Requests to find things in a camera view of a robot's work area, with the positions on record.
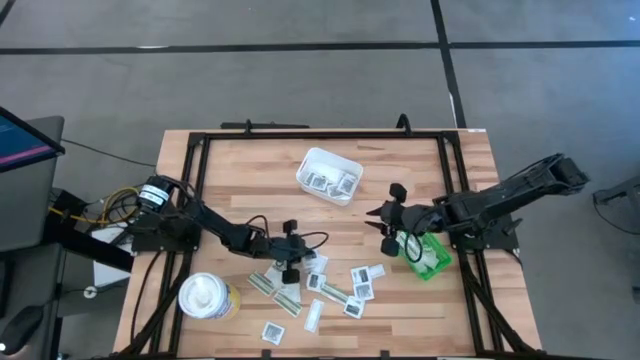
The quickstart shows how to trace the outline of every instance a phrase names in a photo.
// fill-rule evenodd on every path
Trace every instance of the black metal frame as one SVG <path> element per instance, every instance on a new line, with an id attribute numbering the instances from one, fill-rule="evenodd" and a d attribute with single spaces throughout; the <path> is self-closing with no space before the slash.
<path id="1" fill-rule="evenodd" d="M 422 130 L 412 130 L 409 120 L 406 115 L 402 114 L 398 120 L 396 125 L 396 130 L 388 130 L 388 131 L 252 131 L 251 127 L 247 125 L 244 131 L 238 132 L 221 132 L 221 133 L 191 133 L 189 136 L 188 146 L 185 154 L 185 162 L 182 171 L 183 181 L 190 180 L 190 172 L 193 165 L 193 157 L 196 151 L 197 146 L 201 146 L 201 156 L 200 162 L 198 165 L 198 171 L 196 175 L 196 196 L 201 198 L 202 190 L 204 187 L 204 177 L 207 170 L 207 160 L 209 158 L 211 142 L 215 140 L 254 140 L 254 139 L 262 139 L 262 140 L 282 140 L 282 139 L 432 139 L 437 142 L 438 146 L 438 154 L 440 157 L 440 163 L 442 166 L 442 173 L 445 182 L 445 189 L 448 194 L 454 191 L 454 180 L 451 175 L 451 169 L 449 167 L 449 158 L 447 154 L 447 143 L 453 148 L 453 154 L 456 161 L 456 170 L 459 174 L 459 181 L 462 190 L 469 189 L 469 181 L 466 174 L 466 169 L 464 166 L 464 159 L 462 155 L 462 149 L 460 147 L 460 138 L 457 131 L 422 131 Z M 457 253 L 459 257 L 459 261 L 461 264 L 468 264 L 467 252 L 466 249 L 461 246 L 457 247 Z M 167 256 L 167 261 L 165 263 L 165 269 L 162 277 L 162 288 L 160 291 L 160 298 L 166 295 L 166 290 L 168 288 L 168 284 L 172 278 L 172 269 L 175 262 L 175 253 L 169 253 Z M 489 281 L 489 275 L 487 271 L 487 265 L 484 258 L 483 250 L 475 250 L 474 257 L 476 259 L 478 274 L 480 275 L 480 291 L 482 291 L 487 298 L 492 301 L 492 292 L 491 285 Z M 191 266 L 192 260 L 192 252 L 185 253 L 183 257 L 183 261 L 188 263 L 188 266 Z M 470 270 L 470 267 L 461 266 L 461 274 L 464 276 L 474 276 Z M 465 300 L 468 308 L 469 315 L 469 323 L 471 326 L 471 334 L 473 338 L 473 344 L 476 354 L 481 354 L 485 351 L 484 343 L 482 340 L 482 331 L 480 329 L 480 321 L 478 317 L 478 310 L 474 297 L 474 289 L 467 284 L 467 282 L 463 282 L 464 284 L 464 292 L 465 292 Z M 494 310 L 487 309 L 488 313 L 495 312 L 495 306 L 493 306 Z M 182 323 L 182 312 L 179 308 L 176 308 L 176 312 L 173 318 L 173 324 L 171 328 L 171 338 L 170 345 L 168 351 L 170 353 L 177 353 L 179 339 L 180 339 L 180 331 L 181 331 L 181 323 Z M 502 337 L 500 333 L 500 328 L 496 325 L 493 317 L 489 317 L 489 325 L 491 329 L 491 338 L 494 344 L 494 350 L 498 352 L 502 352 L 504 347 L 502 345 Z M 160 343 L 160 333 L 162 329 L 162 324 L 156 329 L 156 333 L 154 334 L 151 341 L 150 351 L 157 352 L 158 345 Z"/>

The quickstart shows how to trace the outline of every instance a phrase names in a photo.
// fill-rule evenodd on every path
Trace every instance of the yellow cable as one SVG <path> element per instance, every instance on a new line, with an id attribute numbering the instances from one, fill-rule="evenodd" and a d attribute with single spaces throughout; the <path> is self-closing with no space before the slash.
<path id="1" fill-rule="evenodd" d="M 109 197 L 107 198 L 107 201 L 104 203 L 104 206 L 102 207 L 102 210 L 103 210 L 103 211 L 102 211 L 102 217 L 101 217 L 101 219 L 100 219 L 100 220 L 90 220 L 90 219 L 87 219 L 87 218 L 84 218 L 84 217 L 81 217 L 81 216 L 76 216 L 76 215 L 71 215 L 71 216 L 69 216 L 69 217 L 70 217 L 70 218 L 72 218 L 72 219 L 74 219 L 74 220 L 77 220 L 77 221 L 83 221 L 83 222 L 88 222 L 88 223 L 90 223 L 90 224 L 104 224 L 104 225 L 112 224 L 112 223 L 116 223 L 116 222 L 120 222 L 120 221 L 126 220 L 126 219 L 128 219 L 131 215 L 133 215 L 133 213 L 136 211 L 136 209 L 135 209 L 135 208 L 134 208 L 134 209 L 132 209 L 132 210 L 130 210 L 128 213 L 126 213 L 123 217 L 121 217 L 121 218 L 120 218 L 120 219 L 118 219 L 118 220 L 115 220 L 115 221 L 108 221 L 108 220 L 105 220 L 105 217 L 107 216 L 107 209 L 108 209 L 108 208 L 109 208 L 109 206 L 110 206 L 111 199 L 112 199 L 114 196 L 116 196 L 116 195 L 118 195 L 118 194 L 120 194 L 120 193 L 123 193 L 123 192 L 125 192 L 125 191 L 133 191 L 133 192 L 135 192 L 135 193 L 136 193 L 136 195 L 138 195 L 138 194 L 139 194 L 139 193 L 138 193 L 138 189 L 136 189 L 136 188 L 134 188 L 134 187 L 123 187 L 123 188 L 121 188 L 121 189 L 118 189 L 118 190 L 114 191 L 113 193 L 111 193 L 111 195 L 109 195 Z M 64 215 L 64 213 L 63 213 L 62 211 L 60 211 L 60 210 L 58 210 L 58 209 L 54 209 L 54 208 L 52 208 L 52 207 L 49 207 L 49 211 L 51 211 L 51 212 L 52 212 L 52 213 L 54 213 L 54 214 L 58 214 L 58 215 L 60 215 L 60 216 L 63 216 L 63 215 Z"/>

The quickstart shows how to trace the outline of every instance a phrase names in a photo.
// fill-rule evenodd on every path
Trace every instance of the green object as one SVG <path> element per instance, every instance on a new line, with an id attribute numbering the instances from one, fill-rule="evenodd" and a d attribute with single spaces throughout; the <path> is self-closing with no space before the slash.
<path id="1" fill-rule="evenodd" d="M 451 255 L 449 255 L 447 249 L 442 246 L 438 239 L 431 233 L 425 233 L 420 237 L 420 243 L 423 249 L 422 258 L 417 263 L 409 261 L 404 250 L 406 237 L 406 232 L 399 232 L 396 237 L 396 241 L 400 243 L 400 255 L 405 258 L 409 267 L 411 267 L 413 272 L 422 280 L 427 281 L 431 279 L 451 264 Z M 409 238 L 408 247 L 409 256 L 412 259 L 417 258 L 420 248 L 418 248 L 415 236 L 412 235 L 411 238 Z"/>

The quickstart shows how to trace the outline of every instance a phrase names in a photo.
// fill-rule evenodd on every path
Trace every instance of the white plastic bin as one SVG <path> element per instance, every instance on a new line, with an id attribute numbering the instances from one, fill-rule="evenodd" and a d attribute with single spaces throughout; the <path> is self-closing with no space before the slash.
<path id="1" fill-rule="evenodd" d="M 364 169 L 355 161 L 320 148 L 311 148 L 296 173 L 302 190 L 340 206 L 347 206 Z"/>

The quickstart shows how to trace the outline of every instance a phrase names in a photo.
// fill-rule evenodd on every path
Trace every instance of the concrete floor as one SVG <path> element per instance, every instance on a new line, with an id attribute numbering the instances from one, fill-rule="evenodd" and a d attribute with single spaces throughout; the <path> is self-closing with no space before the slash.
<path id="1" fill-rule="evenodd" d="M 640 37 L 637 1 L 447 0 L 442 8 L 450 41 Z M 0 47 L 405 40 L 437 40 L 429 1 L 17 0 L 0 29 Z M 564 152 L 592 177 L 580 195 L 517 213 L 544 348 L 640 358 L 631 296 L 640 239 L 609 227 L 590 203 L 593 191 L 640 173 L 640 48 L 452 56 L 467 124 L 488 129 L 501 176 Z M 2 56 L 0 78 L 2 106 L 24 118 L 63 115 L 66 138 L 147 162 L 165 129 L 222 121 L 389 127 L 405 112 L 414 127 L 454 125 L 438 50 Z M 149 173 L 69 145 L 55 185 L 95 199 Z M 622 206 L 603 212 L 637 231 Z M 87 281 L 86 271 L 69 273 L 84 274 L 70 283 Z M 110 306 L 65 320 L 62 350 L 110 352 L 123 295 L 111 296 Z"/>

